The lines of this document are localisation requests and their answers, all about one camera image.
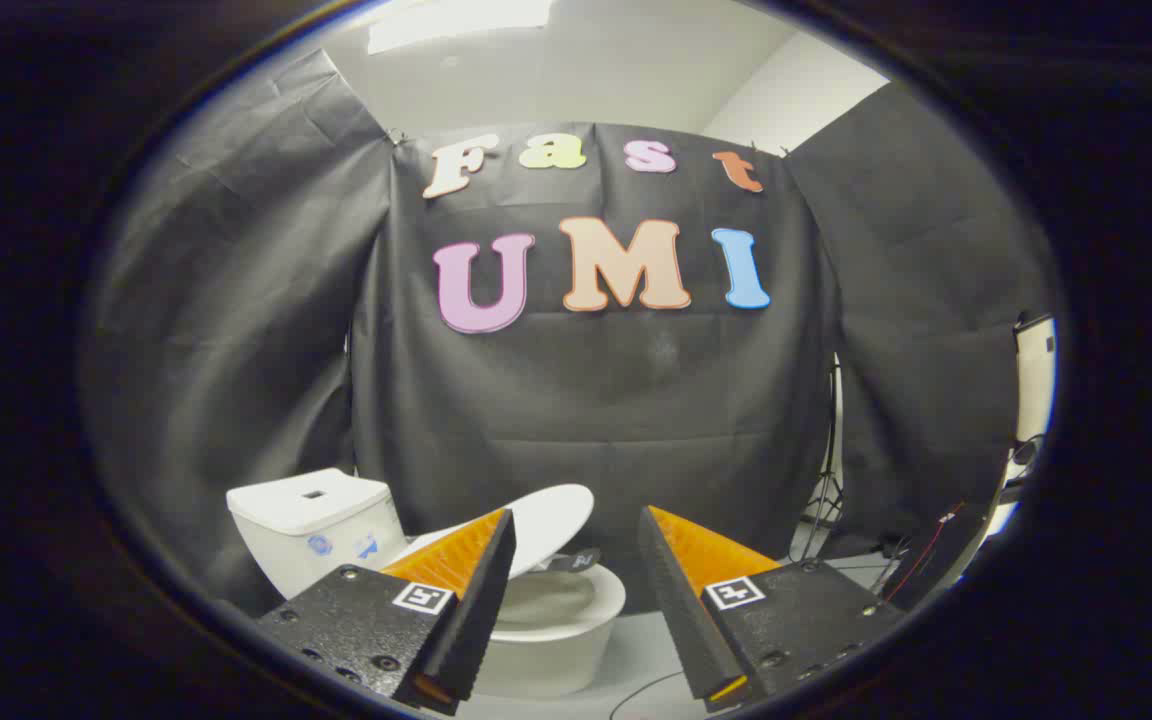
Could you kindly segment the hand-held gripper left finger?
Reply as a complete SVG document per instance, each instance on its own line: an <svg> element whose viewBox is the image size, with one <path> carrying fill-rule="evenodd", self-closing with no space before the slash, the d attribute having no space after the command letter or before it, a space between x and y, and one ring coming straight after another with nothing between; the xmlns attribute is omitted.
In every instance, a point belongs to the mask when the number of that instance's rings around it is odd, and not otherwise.
<svg viewBox="0 0 1152 720"><path fill-rule="evenodd" d="M488 511L381 569L340 564L257 624L343 682L453 715L473 692L515 551L515 515Z"/></svg>

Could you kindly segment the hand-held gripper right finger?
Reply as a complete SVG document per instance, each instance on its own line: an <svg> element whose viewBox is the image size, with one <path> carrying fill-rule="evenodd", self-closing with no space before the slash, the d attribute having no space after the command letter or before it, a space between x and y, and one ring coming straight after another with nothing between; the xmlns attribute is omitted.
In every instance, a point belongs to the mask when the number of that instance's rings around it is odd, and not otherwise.
<svg viewBox="0 0 1152 720"><path fill-rule="evenodd" d="M710 711L795 692L905 619L829 564L782 564L657 506L637 541L687 687Z"/></svg>

